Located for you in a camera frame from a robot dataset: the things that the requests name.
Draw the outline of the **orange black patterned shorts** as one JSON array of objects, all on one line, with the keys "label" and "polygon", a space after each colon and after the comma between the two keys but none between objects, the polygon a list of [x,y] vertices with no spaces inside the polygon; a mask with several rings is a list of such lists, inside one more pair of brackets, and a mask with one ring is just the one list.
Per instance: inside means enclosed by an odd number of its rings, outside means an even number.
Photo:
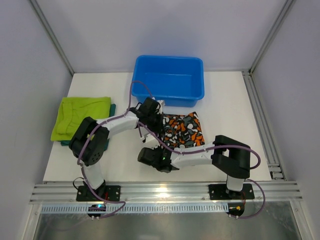
[{"label": "orange black patterned shorts", "polygon": [[161,140],[171,149],[205,144],[201,122],[195,111],[187,115],[164,114],[162,125]]}]

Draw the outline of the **lime green shorts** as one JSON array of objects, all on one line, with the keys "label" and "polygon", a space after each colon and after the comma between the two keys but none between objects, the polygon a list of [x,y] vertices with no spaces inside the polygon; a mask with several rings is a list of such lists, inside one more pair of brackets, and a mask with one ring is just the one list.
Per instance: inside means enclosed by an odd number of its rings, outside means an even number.
[{"label": "lime green shorts", "polygon": [[110,97],[64,97],[50,140],[52,142],[70,141],[86,117],[94,120],[106,119],[110,115]]}]

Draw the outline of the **dark green shorts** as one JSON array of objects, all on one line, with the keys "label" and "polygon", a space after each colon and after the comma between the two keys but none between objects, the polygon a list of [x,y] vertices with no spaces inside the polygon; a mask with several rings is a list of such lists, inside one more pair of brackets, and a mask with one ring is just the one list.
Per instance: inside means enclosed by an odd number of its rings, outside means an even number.
[{"label": "dark green shorts", "polygon": [[[113,104],[110,105],[109,116],[113,117],[115,115],[115,112],[116,112],[116,104],[113,103]],[[106,151],[108,149],[109,141],[110,141],[109,139],[106,141],[106,144],[104,146],[104,151]],[[63,146],[63,147],[68,147],[69,143],[70,143],[69,140],[60,141],[60,145]]]}]

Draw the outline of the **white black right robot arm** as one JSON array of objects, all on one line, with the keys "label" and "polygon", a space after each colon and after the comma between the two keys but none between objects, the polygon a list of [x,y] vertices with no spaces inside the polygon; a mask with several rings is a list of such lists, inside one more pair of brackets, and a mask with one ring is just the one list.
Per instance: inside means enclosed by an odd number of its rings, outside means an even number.
[{"label": "white black right robot arm", "polygon": [[212,143],[169,150],[158,146],[144,147],[138,154],[138,162],[162,173],[180,169],[212,165],[227,175],[226,189],[243,190],[244,181],[250,177],[251,147],[224,135],[217,135]]}]

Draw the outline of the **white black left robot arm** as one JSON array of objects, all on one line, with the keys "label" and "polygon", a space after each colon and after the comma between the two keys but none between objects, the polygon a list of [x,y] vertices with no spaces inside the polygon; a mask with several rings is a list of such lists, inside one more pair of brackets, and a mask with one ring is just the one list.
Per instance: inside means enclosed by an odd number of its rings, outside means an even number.
[{"label": "white black left robot arm", "polygon": [[103,198],[106,181],[99,160],[104,154],[108,139],[136,129],[139,124],[144,124],[157,134],[162,128],[162,115],[163,103],[153,97],[147,97],[143,103],[135,107],[129,106],[120,115],[98,120],[86,117],[69,143],[70,150],[77,158],[77,165],[80,166],[84,188],[95,198]]}]

